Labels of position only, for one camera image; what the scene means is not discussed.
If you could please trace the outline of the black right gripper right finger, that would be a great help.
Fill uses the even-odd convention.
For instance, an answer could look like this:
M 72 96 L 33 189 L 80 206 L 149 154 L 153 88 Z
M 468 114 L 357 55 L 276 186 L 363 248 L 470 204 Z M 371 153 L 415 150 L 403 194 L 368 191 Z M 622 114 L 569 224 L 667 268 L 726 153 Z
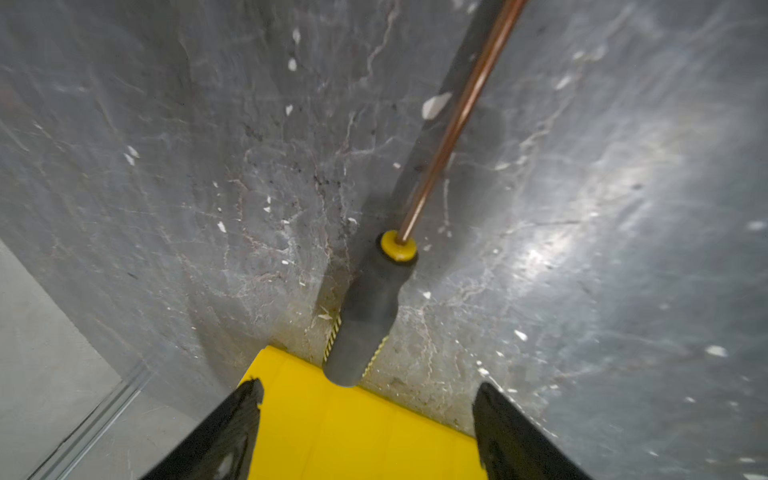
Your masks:
M 492 384 L 479 386 L 472 414 L 480 462 L 488 478 L 590 479 Z

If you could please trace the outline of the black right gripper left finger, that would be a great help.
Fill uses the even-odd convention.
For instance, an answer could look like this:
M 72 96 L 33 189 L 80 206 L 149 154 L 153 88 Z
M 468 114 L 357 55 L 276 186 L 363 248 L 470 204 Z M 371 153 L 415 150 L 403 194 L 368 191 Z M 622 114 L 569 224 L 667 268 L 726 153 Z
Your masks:
M 260 380 L 242 382 L 143 478 L 248 478 L 263 398 L 264 388 Z

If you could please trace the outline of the black yellow handled screwdriver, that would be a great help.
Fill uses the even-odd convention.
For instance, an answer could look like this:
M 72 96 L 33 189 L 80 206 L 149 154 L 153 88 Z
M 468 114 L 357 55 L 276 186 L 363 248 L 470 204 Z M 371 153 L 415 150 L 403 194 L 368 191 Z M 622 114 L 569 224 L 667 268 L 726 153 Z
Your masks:
M 400 291 L 418 261 L 413 231 L 524 6 L 523 1 L 502 3 L 399 228 L 381 233 L 361 261 L 324 351 L 323 373 L 337 386 L 358 385 L 388 338 Z

